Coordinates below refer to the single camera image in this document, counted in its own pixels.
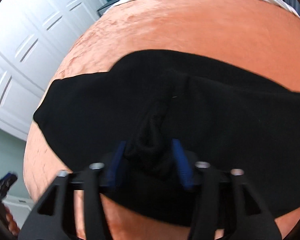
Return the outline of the person's left hand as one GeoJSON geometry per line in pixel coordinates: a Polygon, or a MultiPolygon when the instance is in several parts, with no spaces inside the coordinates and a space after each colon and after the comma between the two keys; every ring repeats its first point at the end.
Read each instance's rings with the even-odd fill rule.
{"type": "Polygon", "coordinates": [[[8,229],[12,233],[13,236],[17,237],[19,235],[20,229],[19,229],[17,223],[15,222],[9,208],[5,206],[5,210],[6,210],[5,216],[6,216],[6,220],[8,222],[8,229]]]}

